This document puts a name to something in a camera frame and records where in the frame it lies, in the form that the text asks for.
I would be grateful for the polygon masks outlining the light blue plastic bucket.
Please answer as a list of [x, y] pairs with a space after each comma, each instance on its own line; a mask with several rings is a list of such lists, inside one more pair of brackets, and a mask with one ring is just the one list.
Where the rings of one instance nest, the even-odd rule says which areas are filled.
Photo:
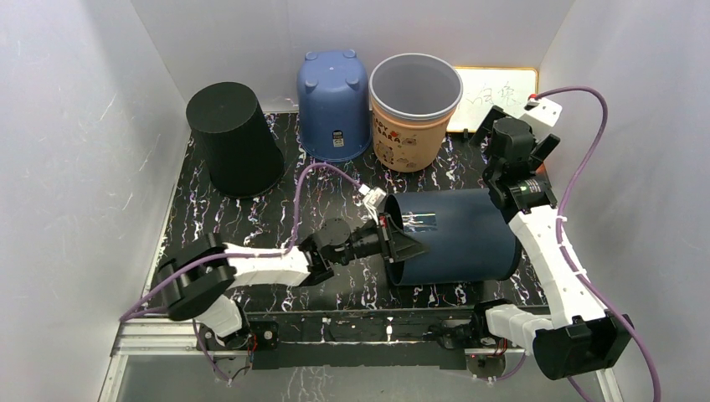
[[372, 141], [368, 74], [355, 50], [306, 53], [296, 89], [306, 153], [346, 162], [367, 150]]

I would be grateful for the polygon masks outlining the large dark blue bucket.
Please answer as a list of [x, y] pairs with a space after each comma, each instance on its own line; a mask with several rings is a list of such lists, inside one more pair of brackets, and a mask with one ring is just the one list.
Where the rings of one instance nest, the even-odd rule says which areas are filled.
[[395, 286], [504, 281], [522, 246], [484, 188], [390, 194], [384, 212], [429, 251], [385, 264]]

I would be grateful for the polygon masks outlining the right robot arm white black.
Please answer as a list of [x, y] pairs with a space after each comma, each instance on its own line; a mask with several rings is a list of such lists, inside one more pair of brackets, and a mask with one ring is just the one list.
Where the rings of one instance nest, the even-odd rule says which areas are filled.
[[626, 315], [615, 316], [582, 283], [560, 250], [557, 200], [537, 174], [558, 145], [541, 141], [531, 126], [493, 106], [474, 135], [487, 142], [483, 173], [489, 196], [523, 247], [548, 300], [549, 316], [523, 311], [503, 299], [476, 305], [473, 339], [483, 347], [502, 338], [529, 352], [551, 380], [612, 368], [631, 340]]

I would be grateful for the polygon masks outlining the black ribbed plastic bucket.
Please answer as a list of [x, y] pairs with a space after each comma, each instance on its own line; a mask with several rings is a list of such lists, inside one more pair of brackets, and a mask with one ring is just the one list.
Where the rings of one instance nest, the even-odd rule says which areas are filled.
[[280, 181], [283, 154], [247, 85], [220, 82], [199, 90], [187, 104], [186, 117], [211, 183], [221, 194], [255, 197]]

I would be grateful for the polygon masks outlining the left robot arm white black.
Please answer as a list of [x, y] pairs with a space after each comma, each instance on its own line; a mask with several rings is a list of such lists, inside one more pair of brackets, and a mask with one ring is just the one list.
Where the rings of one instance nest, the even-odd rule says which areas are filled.
[[227, 347], [241, 348], [249, 341], [250, 326], [243, 308], [225, 295], [228, 289], [315, 286], [332, 278], [337, 265], [373, 255], [400, 263], [429, 250], [386, 213], [356, 229], [343, 219], [328, 219], [290, 251], [228, 245], [211, 234], [162, 262], [157, 286], [170, 320], [194, 320]]

